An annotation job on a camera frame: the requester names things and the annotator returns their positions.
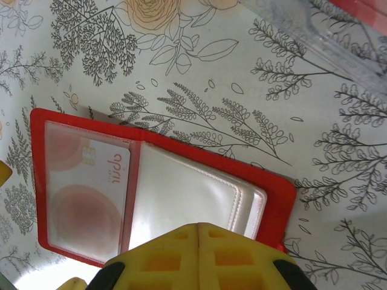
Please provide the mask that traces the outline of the clear acrylic card stand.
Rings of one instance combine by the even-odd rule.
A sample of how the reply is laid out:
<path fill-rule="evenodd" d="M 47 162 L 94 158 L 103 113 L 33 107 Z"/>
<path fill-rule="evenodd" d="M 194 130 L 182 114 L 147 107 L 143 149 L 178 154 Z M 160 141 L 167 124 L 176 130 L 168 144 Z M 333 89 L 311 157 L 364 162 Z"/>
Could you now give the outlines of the clear acrylic card stand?
<path fill-rule="evenodd" d="M 332 0 L 240 0 L 351 80 L 387 97 L 387 31 Z M 387 21 L 382 24 L 387 29 Z"/>

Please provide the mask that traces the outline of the white card with red circles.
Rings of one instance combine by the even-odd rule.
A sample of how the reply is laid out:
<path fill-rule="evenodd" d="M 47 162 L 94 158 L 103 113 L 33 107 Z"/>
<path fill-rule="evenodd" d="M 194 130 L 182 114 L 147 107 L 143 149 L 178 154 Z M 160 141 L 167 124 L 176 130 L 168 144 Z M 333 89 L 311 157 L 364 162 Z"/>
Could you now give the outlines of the white card with red circles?
<path fill-rule="evenodd" d="M 77 135 L 47 138 L 50 245 L 106 260 L 119 251 L 130 152 Z"/>
<path fill-rule="evenodd" d="M 329 0 L 367 25 L 387 33 L 387 0 Z"/>

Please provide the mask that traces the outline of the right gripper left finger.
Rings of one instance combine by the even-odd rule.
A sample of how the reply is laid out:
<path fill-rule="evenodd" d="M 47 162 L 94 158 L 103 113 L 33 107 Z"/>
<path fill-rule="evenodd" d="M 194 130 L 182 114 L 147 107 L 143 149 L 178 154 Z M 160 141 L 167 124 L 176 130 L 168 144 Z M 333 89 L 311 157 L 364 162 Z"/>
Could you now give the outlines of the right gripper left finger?
<path fill-rule="evenodd" d="M 107 261 L 89 290 L 199 290 L 198 224 L 188 224 Z"/>

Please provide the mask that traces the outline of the red card holder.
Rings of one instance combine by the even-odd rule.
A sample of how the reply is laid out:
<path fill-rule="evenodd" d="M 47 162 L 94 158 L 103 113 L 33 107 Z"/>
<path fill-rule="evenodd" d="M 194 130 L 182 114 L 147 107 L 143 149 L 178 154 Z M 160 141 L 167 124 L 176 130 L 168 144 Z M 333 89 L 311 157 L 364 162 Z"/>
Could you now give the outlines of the red card holder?
<path fill-rule="evenodd" d="M 109 259 L 187 224 L 207 222 L 281 249 L 296 190 L 285 178 L 145 129 L 35 108 L 31 149 L 40 245 L 102 266 Z M 52 246 L 47 224 L 47 138 L 71 134 L 130 152 L 122 235 L 106 260 Z"/>

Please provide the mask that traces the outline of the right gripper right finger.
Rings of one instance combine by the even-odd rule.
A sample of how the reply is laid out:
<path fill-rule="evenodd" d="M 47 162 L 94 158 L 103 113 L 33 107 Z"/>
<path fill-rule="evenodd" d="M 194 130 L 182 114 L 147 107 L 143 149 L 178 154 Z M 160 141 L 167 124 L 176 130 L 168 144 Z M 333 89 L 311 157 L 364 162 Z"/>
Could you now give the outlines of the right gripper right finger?
<path fill-rule="evenodd" d="M 208 223 L 198 224 L 199 290 L 316 290 L 288 255 Z"/>

